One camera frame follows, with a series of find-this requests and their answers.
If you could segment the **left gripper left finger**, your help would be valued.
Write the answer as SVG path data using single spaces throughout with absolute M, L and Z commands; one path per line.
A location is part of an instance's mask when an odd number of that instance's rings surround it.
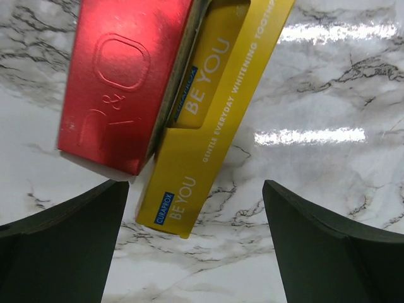
M 105 181 L 1 226 L 1 302 L 100 302 L 129 183 Z

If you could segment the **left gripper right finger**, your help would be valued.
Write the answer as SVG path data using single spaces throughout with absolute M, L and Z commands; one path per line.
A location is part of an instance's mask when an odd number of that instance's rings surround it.
M 403 302 L 403 235 L 267 180 L 263 201 L 288 302 Z

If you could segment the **red toothpaste box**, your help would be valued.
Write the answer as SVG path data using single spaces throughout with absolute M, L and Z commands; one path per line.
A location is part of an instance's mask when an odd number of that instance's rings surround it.
M 57 148 L 138 175 L 165 124 L 202 1 L 82 1 Z

